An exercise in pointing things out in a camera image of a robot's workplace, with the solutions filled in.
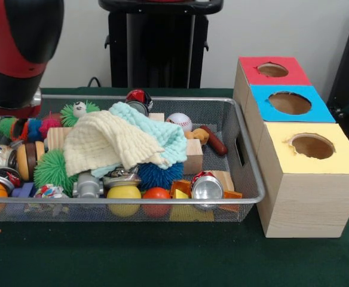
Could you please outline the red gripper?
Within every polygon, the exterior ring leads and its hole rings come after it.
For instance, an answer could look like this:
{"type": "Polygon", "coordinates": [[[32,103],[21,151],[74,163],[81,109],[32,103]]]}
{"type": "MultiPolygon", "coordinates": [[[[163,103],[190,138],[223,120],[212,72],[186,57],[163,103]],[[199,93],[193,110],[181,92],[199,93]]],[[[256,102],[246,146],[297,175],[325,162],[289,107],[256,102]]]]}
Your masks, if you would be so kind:
{"type": "MultiPolygon", "coordinates": [[[[0,108],[0,117],[16,117],[16,118],[35,118],[41,110],[41,105],[26,106],[20,109],[4,109],[0,108]]],[[[27,141],[28,138],[28,119],[19,119],[20,134],[19,139],[27,141]]]]}

